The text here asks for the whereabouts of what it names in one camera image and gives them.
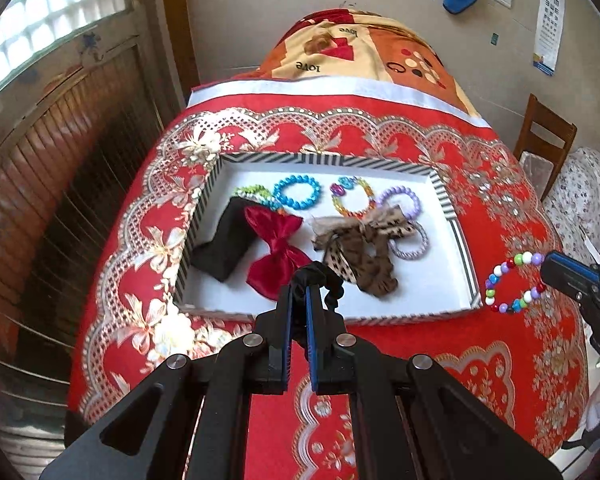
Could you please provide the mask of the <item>red satin bow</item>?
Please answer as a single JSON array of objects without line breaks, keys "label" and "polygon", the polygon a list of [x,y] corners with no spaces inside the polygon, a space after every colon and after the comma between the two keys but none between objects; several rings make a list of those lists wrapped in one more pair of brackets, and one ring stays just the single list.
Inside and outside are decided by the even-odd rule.
[{"label": "red satin bow", "polygon": [[279,214],[260,205],[248,206],[244,215],[248,226],[270,250],[250,264],[246,283],[259,295],[276,300],[294,272],[311,262],[307,254],[289,243],[302,227],[303,219],[293,214]]}]

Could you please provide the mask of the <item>black scrunchie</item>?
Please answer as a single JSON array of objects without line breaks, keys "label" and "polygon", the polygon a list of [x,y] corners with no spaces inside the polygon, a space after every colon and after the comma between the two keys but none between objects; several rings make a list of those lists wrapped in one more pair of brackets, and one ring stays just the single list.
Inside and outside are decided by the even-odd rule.
[{"label": "black scrunchie", "polygon": [[338,308],[338,302],[344,295],[343,279],[321,261],[312,261],[294,272],[291,279],[291,297],[300,301],[306,296],[306,289],[316,286],[327,290],[325,304],[329,311]]}]

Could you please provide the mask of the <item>leopard print bow scrunchie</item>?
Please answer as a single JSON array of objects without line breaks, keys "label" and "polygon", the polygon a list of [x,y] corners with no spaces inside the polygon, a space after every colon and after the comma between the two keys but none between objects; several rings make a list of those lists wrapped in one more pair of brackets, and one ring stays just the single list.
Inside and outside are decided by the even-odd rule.
[{"label": "leopard print bow scrunchie", "polygon": [[309,225],[313,248],[323,254],[322,263],[343,281],[376,298],[398,288],[390,243],[416,233],[415,223],[404,216],[399,206],[374,209],[362,219],[312,218]]}]

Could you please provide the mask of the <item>floral fabric cover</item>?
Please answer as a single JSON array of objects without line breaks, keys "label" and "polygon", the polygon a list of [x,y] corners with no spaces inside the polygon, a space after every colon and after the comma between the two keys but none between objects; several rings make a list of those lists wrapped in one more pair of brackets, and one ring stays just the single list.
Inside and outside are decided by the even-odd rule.
[{"label": "floral fabric cover", "polygon": [[570,153],[543,200],[562,251],[585,264],[600,254],[600,151],[580,146]]}]

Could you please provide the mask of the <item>red floral bedspread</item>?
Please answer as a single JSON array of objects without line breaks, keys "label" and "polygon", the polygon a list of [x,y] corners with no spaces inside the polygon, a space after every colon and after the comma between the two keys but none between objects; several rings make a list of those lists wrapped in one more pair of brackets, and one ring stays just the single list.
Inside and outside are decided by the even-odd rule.
[{"label": "red floral bedspread", "polygon": [[398,287],[376,298],[348,285],[351,330],[383,352],[431,354],[541,453],[576,429],[588,360],[574,304],[540,289],[531,266],[494,266],[559,245],[518,162],[448,76],[406,84],[346,76],[243,79],[196,89],[135,178],[87,299],[69,410],[94,422],[174,352],[201,358],[271,307],[247,283],[268,252],[257,240],[225,281],[193,268],[238,186],[293,174],[358,184],[343,199],[410,186],[430,247],[394,262]]}]

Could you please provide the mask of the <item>wooden chair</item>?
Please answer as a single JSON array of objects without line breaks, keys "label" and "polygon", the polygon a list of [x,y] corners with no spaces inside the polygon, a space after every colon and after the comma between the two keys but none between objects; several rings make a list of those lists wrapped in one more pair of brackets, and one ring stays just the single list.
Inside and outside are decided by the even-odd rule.
[{"label": "wooden chair", "polygon": [[544,200],[571,151],[578,128],[542,104],[531,93],[513,151],[515,158],[535,174],[529,177],[535,193]]}]

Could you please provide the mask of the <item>striped white tray box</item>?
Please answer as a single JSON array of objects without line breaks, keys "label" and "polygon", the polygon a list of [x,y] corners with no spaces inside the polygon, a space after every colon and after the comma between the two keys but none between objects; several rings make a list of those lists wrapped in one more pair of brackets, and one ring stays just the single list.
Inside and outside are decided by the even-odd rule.
[{"label": "striped white tray box", "polygon": [[353,324],[403,324],[482,305],[460,220],[434,168],[395,159],[221,155],[201,185],[175,303],[251,321],[318,261],[343,282]]}]

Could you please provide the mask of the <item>eye chart poster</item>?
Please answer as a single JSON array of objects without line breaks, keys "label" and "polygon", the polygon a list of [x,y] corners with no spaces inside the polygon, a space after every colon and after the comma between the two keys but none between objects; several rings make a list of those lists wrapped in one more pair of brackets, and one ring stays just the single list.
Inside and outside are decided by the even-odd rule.
[{"label": "eye chart poster", "polygon": [[556,70],[566,0],[540,0],[533,47],[533,66],[547,76]]}]

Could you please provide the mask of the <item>orange patterned blanket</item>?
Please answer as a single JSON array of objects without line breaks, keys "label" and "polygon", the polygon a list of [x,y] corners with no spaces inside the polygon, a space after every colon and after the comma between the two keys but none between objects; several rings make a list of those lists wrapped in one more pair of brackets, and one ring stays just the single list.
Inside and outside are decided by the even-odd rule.
[{"label": "orange patterned blanket", "polygon": [[430,94],[472,117],[479,113],[425,39],[393,18],[343,8],[309,14],[261,65],[239,79],[346,76]]}]

